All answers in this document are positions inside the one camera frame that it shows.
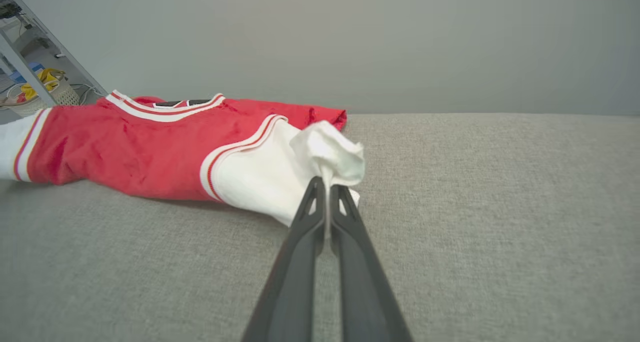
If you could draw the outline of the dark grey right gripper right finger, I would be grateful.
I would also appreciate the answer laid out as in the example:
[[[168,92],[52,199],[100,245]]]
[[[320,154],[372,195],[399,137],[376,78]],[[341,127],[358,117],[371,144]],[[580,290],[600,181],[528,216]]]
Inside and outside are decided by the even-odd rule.
[[[345,185],[329,197],[331,247],[339,259],[343,341],[412,341],[358,207]]]

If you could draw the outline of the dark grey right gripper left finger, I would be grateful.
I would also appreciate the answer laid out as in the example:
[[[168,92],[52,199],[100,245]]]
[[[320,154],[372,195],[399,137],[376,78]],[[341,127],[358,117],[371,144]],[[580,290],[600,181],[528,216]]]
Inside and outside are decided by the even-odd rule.
[[[316,258],[325,238],[326,189],[308,183],[242,341],[313,340]]]

